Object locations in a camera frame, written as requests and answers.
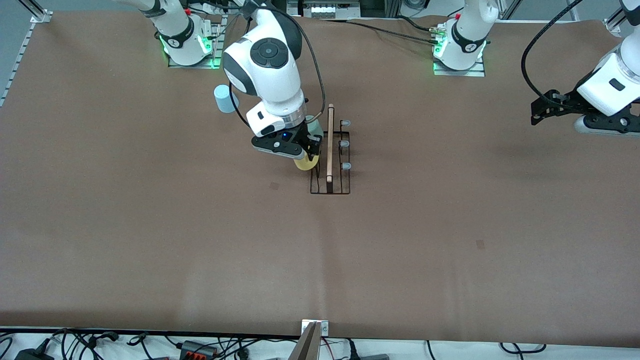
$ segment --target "brown table surface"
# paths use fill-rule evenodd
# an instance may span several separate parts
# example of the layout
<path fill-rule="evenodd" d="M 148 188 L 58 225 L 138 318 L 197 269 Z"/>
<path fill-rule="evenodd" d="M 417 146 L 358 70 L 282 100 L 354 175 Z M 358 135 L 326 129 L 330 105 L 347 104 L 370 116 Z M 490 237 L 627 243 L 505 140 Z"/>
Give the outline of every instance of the brown table surface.
<path fill-rule="evenodd" d="M 353 123 L 345 197 L 253 150 L 223 72 L 167 69 L 140 14 L 35 28 L 0 110 L 1 325 L 640 346 L 640 142 L 529 124 L 541 24 L 496 24 L 487 77 L 453 78 L 426 44 L 301 23 Z M 554 26 L 531 76 L 569 91 L 616 41 Z"/>

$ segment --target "robotic arm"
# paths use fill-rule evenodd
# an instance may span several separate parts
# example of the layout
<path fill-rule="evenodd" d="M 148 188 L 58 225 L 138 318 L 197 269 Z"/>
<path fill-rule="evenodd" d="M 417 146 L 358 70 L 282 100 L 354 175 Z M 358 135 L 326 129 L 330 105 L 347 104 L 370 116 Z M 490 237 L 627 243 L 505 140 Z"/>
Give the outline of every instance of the robotic arm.
<path fill-rule="evenodd" d="M 584 114 L 574 127 L 581 133 L 640 136 L 640 117 L 631 105 L 640 97 L 640 0 L 620 0 L 634 27 L 631 35 L 607 53 L 573 91 L 557 90 L 531 104 L 531 124 L 551 116 Z"/>
<path fill-rule="evenodd" d="M 211 22 L 188 15 L 180 0 L 114 0 L 134 6 L 149 18 L 160 34 L 164 51 L 177 64 L 194 65 L 211 53 Z"/>
<path fill-rule="evenodd" d="M 465 0 L 459 16 L 438 26 L 443 34 L 436 36 L 440 45 L 433 48 L 434 58 L 454 70 L 471 68 L 482 54 L 498 15 L 497 0 Z"/>
<path fill-rule="evenodd" d="M 302 35 L 281 13 L 258 8 L 248 16 L 257 26 L 225 50 L 222 62 L 238 90 L 262 99 L 246 114 L 255 135 L 252 145 L 292 158 L 298 168 L 310 170 L 317 163 L 324 133 L 319 121 L 307 116 L 300 87 L 296 59 L 302 52 Z"/>

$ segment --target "metal rack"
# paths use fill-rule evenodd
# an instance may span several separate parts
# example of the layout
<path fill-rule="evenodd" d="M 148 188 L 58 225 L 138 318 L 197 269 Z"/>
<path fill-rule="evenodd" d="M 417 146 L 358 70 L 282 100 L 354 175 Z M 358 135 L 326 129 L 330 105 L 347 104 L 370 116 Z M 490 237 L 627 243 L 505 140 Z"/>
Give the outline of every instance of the metal rack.
<path fill-rule="evenodd" d="M 314 195 L 349 195 L 351 193 L 351 136 L 344 127 L 351 124 L 340 120 L 335 130 L 335 108 L 329 104 L 327 131 L 320 150 L 320 160 L 310 171 L 309 192 Z"/>

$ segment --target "metal mounting plate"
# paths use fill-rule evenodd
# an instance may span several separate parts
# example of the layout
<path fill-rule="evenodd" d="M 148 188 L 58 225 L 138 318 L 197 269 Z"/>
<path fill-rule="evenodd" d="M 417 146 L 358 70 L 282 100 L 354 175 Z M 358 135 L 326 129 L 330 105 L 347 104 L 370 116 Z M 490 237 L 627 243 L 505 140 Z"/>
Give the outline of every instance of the metal mounting plate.
<path fill-rule="evenodd" d="M 302 334 L 303 332 L 305 332 L 305 329 L 307 328 L 307 325 L 310 322 L 321 322 L 322 323 L 322 328 L 321 328 L 321 333 L 320 335 L 322 337 L 327 337 L 329 336 L 329 321 L 328 320 L 302 320 L 302 326 L 300 329 L 300 334 Z"/>
<path fill-rule="evenodd" d="M 467 70 L 453 70 L 446 67 L 442 61 L 433 59 L 433 74 L 435 75 L 447 75 L 447 76 L 472 76 L 475 78 L 484 77 L 484 58 L 476 60 L 474 66 Z"/>
<path fill-rule="evenodd" d="M 52 15 L 53 15 L 53 12 L 50 12 L 49 10 L 45 9 L 44 10 L 44 15 L 42 17 L 42 20 L 41 19 L 36 19 L 35 16 L 32 16 L 30 22 L 33 23 L 33 24 L 40 24 L 40 23 L 43 23 L 43 22 L 50 22 Z"/>

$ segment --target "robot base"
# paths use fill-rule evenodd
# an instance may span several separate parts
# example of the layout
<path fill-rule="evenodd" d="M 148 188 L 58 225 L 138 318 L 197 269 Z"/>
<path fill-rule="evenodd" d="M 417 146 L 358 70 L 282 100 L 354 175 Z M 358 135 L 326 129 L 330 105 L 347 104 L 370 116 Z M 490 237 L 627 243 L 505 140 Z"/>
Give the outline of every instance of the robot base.
<path fill-rule="evenodd" d="M 214 37 L 213 40 L 204 40 L 202 42 L 204 46 L 203 50 L 209 46 L 211 50 L 210 53 L 194 65 L 180 65 L 167 56 L 167 66 L 176 69 L 219 69 L 220 63 L 222 62 L 222 50 L 225 46 L 225 34 L 223 32 L 227 28 L 227 24 L 228 15 L 222 15 L 220 22 L 203 20 L 204 33 L 207 36 Z"/>
<path fill-rule="evenodd" d="M 443 24 L 438 24 L 439 31 L 432 34 L 438 42 L 438 45 L 433 47 L 433 73 L 435 75 L 484 77 L 483 51 L 486 42 L 473 53 L 463 53 L 460 46 L 451 40 L 451 27 L 455 23 L 456 21 L 451 19 Z"/>

